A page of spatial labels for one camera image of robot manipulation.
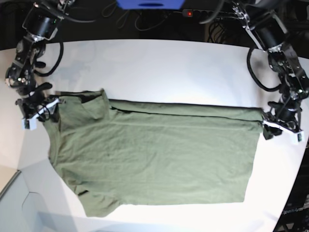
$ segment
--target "wire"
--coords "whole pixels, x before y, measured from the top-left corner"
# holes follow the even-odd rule
[[[221,43],[221,41],[219,41],[219,39],[222,39],[222,35],[225,33],[225,29],[221,29],[220,31],[218,31],[215,36],[213,37],[214,38],[214,41],[215,43]]]
[[[92,20],[80,20],[80,19],[76,19],[76,18],[72,18],[68,15],[66,15],[65,13],[57,10],[55,7],[53,7],[48,1],[46,0],[40,0],[41,4],[44,5],[47,8],[47,11],[49,13],[51,13],[52,15],[58,17],[58,18],[63,18],[66,19],[68,21],[74,22],[74,23],[93,23],[96,21],[96,19],[92,19]]]
[[[114,6],[112,8],[111,12],[105,14],[111,8],[111,6]],[[112,16],[112,14],[115,13],[116,9],[117,9],[117,2],[115,1],[115,2],[107,5],[105,8],[103,8],[103,10],[101,11],[101,15],[102,15],[103,18],[109,18],[109,17]]]
[[[218,43],[220,44],[224,44],[225,43],[225,40],[226,40],[226,29],[224,29],[224,31],[222,32],[222,35],[220,35],[220,41],[218,41]]]
[[[213,39],[212,39],[212,33],[213,33],[214,30],[217,28],[216,24],[217,24],[216,22],[211,23],[211,24],[209,25],[209,27],[208,27],[208,39],[207,39],[207,42],[208,42],[208,43],[210,43],[210,41],[211,41],[212,43],[214,43],[214,41],[213,41]]]
[[[111,4],[109,4],[109,5],[107,5],[101,11],[102,17],[103,18],[111,17],[115,13],[117,7],[118,7],[118,4],[117,4],[116,1],[111,3]],[[126,25],[126,22],[127,22],[128,18],[129,18],[129,13],[130,12],[131,12],[130,10],[126,10],[125,13],[118,18],[118,20],[116,21],[116,25],[119,25],[121,23],[121,20],[123,20],[123,22],[120,24],[120,26],[117,26],[118,29],[122,29]]]
[[[290,232],[289,228],[285,224],[282,224],[282,227],[284,232]]]
[[[59,43],[60,43],[60,52],[59,52],[58,59],[57,59],[55,65],[53,66],[53,68],[49,72],[47,72],[47,73],[41,73],[41,72],[35,70],[34,71],[35,74],[37,74],[38,76],[41,76],[41,77],[47,77],[47,76],[52,75],[54,73],[54,71],[58,68],[58,66],[59,66],[59,64],[60,64],[60,62],[62,60],[63,52],[64,52],[63,42],[60,41]]]
[[[298,109],[297,109],[297,121],[298,121],[298,127],[300,128],[300,124],[301,124],[301,108],[300,108],[300,105],[298,106]]]
[[[134,13],[136,13],[137,15],[139,15],[141,17],[141,13],[140,12],[138,12],[137,10],[133,10],[133,11],[134,11]]]
[[[37,114],[39,115],[39,118],[42,120],[42,122],[46,122],[50,119],[51,113],[49,111],[49,109],[46,107],[46,105],[43,104],[39,104],[40,106],[42,106],[41,109],[45,109],[48,112],[48,118],[46,118],[45,114],[39,114],[39,109],[37,109]]]
[[[122,24],[120,26],[118,26],[118,29],[122,29],[124,28],[124,26],[126,25],[127,19],[129,18],[130,15],[130,10],[126,11],[117,21],[116,21],[116,25],[118,25],[121,20],[124,18]]]
[[[135,28],[136,28],[138,31],[148,31],[148,30],[152,30],[152,29],[155,29],[155,28],[159,27],[161,24],[163,24],[163,23],[168,19],[168,17],[169,17],[169,16],[167,16],[167,18],[163,19],[161,22],[159,22],[158,24],[156,24],[156,25],[154,25],[154,26],[152,26],[152,27],[145,28],[145,29],[140,29],[140,28],[137,26],[137,22],[138,22],[138,20],[139,20],[139,18],[140,18],[140,16],[138,16],[138,17],[136,18],[136,20],[135,20],[134,25],[135,25]]]
[[[251,67],[251,55],[252,55],[252,52],[253,50],[255,49],[255,47],[251,47],[249,49],[249,52],[248,52],[248,55],[247,55],[247,67],[248,67],[248,71],[252,77],[252,79],[255,81],[255,83],[263,90],[267,91],[267,92],[275,92],[275,91],[278,91],[280,88],[281,88],[281,84],[279,84],[278,86],[274,87],[274,88],[267,88],[266,86],[264,86],[260,81],[259,79],[257,79],[257,77],[255,76],[253,70],[252,70],[252,67]]]
[[[224,0],[218,0],[218,1],[219,1],[219,3],[217,5],[217,8],[212,12],[211,16],[209,16],[207,19],[201,21],[200,24],[210,23],[211,21],[213,21],[218,16],[220,11],[222,10]]]
[[[280,114],[283,112],[283,110],[285,109],[286,105],[289,103],[290,99],[292,97],[292,94],[290,94],[289,98],[285,101],[285,103],[283,104],[283,106],[281,107],[281,109],[279,110],[279,112],[277,113],[276,116],[276,120],[278,121]]]
[[[237,18],[235,16],[227,16],[227,15],[217,16],[217,19],[237,19],[237,20],[239,20],[239,18]]]

